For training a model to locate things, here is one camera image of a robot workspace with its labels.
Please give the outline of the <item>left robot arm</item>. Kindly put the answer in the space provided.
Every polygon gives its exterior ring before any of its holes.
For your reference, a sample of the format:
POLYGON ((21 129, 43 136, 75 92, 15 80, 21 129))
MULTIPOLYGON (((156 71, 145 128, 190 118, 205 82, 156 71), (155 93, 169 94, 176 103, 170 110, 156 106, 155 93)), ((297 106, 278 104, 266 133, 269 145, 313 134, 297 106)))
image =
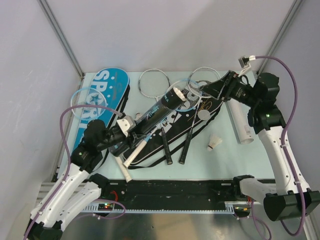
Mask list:
POLYGON ((59 240, 88 204, 110 196, 109 180, 92 172, 103 158, 103 150, 121 142, 137 142, 136 126, 137 122, 129 116, 118 119, 110 128, 99 119, 87 124, 80 144, 66 152, 68 163, 63 174, 31 211, 24 239, 59 240))

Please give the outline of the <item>white shuttlecock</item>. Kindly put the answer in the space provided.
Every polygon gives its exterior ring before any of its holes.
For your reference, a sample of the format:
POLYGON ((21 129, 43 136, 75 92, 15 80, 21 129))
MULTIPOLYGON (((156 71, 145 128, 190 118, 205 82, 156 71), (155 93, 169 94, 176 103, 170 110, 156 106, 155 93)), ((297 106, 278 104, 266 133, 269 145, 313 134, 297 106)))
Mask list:
POLYGON ((209 143, 207 144, 207 151, 211 152, 216 146, 222 143, 222 139, 216 134, 212 133, 209 138, 209 143))

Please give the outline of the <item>black shuttlecock tube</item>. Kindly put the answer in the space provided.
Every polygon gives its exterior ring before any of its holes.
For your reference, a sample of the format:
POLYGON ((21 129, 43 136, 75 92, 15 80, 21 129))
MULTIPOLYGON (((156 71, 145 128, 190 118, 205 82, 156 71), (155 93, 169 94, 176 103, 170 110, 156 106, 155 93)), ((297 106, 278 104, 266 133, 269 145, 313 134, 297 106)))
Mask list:
MULTIPOLYGON (((154 113, 152 113, 152 107, 146 111, 142 117, 136 121, 136 126, 146 136, 155 129, 159 122, 165 119, 171 112, 176 110, 185 101, 182 101, 171 88, 164 96, 159 100, 155 107, 154 113)), ((112 155, 118 157, 122 152, 110 152, 112 155)))

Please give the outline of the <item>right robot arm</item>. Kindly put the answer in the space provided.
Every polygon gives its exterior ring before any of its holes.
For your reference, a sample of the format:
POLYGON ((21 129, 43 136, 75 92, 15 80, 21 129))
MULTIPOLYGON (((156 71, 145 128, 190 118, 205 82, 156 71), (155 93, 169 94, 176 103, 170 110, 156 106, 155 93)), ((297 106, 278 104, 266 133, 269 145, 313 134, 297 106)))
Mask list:
POLYGON ((236 100, 250 108, 248 123, 262 142, 272 167, 275 188, 253 176, 237 176, 237 184, 231 187, 232 197, 238 201, 247 196, 256 200, 274 222, 308 216, 319 205, 320 193, 311 190, 295 161, 288 137, 282 136, 286 123, 275 104, 279 78, 263 73, 251 86, 243 83, 236 72, 228 71, 199 89, 216 100, 236 100))

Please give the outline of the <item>blue racket bag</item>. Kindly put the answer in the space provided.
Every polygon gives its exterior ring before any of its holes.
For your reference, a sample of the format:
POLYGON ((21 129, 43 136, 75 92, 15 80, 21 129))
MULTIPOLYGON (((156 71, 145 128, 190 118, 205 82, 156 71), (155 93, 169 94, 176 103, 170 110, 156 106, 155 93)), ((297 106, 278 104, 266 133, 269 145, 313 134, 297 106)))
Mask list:
POLYGON ((128 100, 129 91, 130 78, 127 72, 121 68, 110 67, 98 71, 88 86, 82 87, 72 95, 71 106, 87 105, 87 107, 72 110, 74 117, 79 120, 73 149, 81 142, 89 121, 102 120, 109 128, 116 118, 113 112, 91 106, 104 106, 122 112, 128 100))

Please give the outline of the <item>white shuttlecock tube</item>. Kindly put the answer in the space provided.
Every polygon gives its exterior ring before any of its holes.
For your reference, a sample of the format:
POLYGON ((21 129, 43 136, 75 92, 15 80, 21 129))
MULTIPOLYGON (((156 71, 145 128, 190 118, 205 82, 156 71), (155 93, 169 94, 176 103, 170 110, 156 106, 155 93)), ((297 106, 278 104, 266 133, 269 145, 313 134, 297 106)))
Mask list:
POLYGON ((238 142, 241 145, 251 144, 254 141, 253 133, 251 127, 248 125, 248 122, 245 119, 241 104, 233 99, 231 99, 227 104, 236 129, 238 142))

